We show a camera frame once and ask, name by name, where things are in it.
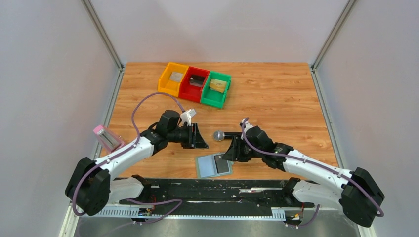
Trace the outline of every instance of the microphone mesh head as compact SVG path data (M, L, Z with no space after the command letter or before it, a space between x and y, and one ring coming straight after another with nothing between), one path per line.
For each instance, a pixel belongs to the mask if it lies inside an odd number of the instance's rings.
M215 141L222 141L222 140L224 140L224 132L222 132L222 131L216 131L215 133L214 133L214 140Z

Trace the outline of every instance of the orange bin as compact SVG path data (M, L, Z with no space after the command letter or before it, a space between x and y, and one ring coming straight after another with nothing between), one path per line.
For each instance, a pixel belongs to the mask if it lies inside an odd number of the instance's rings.
M178 97L180 84L182 83L188 68L189 66L170 62L162 76L159 78L159 85L157 90ZM170 76L173 72L182 74L182 78L179 82L170 79Z

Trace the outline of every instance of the pink object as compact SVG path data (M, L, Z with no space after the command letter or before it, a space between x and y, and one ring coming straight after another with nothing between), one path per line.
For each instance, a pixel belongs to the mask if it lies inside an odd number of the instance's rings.
M93 132L100 145L102 145L102 147L106 150L108 154L116 151L117 149L125 145L124 141L121 138L119 138L110 129L102 125L99 125L95 129L93 129Z

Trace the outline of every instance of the green bin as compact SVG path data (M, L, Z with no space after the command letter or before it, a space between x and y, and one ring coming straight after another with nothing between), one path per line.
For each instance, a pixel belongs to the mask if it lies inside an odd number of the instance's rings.
M221 93L219 91L213 90L210 88L211 79L218 79L227 82L226 90ZM204 88L202 89L201 95L201 103L206 105L211 105L215 107L222 108L224 106L225 99L227 98L227 91L230 89L231 84L231 76L217 73L217 72L210 72L208 74L207 81L205 82Z

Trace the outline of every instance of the microphone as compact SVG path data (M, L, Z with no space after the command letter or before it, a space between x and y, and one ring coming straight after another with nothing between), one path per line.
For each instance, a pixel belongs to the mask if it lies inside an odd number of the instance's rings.
M233 139L233 136L241 134L242 132L223 132L219 130L214 133L214 140L219 142L224 139Z

